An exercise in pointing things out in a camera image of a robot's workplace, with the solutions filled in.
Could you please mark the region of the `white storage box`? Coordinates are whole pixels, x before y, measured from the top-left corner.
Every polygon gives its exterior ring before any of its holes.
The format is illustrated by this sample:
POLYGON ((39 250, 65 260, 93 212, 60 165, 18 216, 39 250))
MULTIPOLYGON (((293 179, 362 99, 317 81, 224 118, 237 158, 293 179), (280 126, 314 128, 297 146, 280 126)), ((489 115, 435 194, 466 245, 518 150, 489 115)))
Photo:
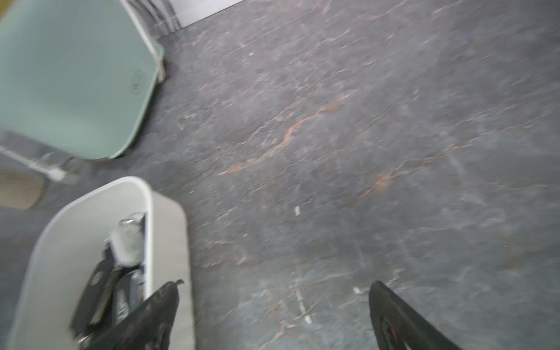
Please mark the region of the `white storage box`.
POLYGON ((9 349, 76 349, 69 325, 102 256, 107 235, 131 214, 143 213, 144 295, 182 280, 171 349, 195 348, 188 220, 182 206, 126 176, 66 205, 48 223, 30 257, 9 349))

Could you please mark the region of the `black chrome Bentley key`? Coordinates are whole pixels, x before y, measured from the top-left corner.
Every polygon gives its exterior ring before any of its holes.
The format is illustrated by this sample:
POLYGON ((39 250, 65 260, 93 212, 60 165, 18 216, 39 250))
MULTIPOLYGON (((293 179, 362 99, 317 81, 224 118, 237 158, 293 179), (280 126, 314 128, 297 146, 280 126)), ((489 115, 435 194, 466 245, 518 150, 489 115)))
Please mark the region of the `black chrome Bentley key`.
POLYGON ((112 299, 112 324, 118 325, 144 301, 143 270, 125 274, 115 285, 112 299))

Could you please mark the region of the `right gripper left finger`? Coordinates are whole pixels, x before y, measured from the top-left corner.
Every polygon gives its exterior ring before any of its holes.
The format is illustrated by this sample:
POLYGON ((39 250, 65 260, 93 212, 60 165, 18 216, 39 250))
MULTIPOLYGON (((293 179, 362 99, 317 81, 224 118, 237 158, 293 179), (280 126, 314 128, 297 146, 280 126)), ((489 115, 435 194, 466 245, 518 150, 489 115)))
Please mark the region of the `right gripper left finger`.
POLYGON ((182 284, 181 279, 164 284, 119 325, 93 338, 87 348, 167 350, 182 284))

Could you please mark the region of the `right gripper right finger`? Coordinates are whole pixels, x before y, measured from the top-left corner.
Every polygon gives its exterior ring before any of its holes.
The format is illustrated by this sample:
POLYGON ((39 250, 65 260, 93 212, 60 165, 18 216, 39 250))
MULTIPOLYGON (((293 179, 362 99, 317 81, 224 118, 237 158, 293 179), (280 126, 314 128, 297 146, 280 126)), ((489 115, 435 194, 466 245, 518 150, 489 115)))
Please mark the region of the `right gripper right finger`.
POLYGON ((368 298, 380 349, 460 350, 383 282, 375 281, 370 286, 368 298))

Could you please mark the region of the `white key tag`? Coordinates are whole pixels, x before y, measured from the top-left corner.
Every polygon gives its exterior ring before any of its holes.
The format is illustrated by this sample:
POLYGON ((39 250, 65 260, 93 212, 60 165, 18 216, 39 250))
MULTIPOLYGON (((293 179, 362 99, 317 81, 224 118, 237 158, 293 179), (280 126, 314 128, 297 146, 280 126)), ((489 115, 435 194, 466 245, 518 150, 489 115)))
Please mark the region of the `white key tag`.
POLYGON ((144 260, 144 217, 133 213, 118 222, 109 234, 109 247, 115 262, 124 268, 140 265, 144 260))

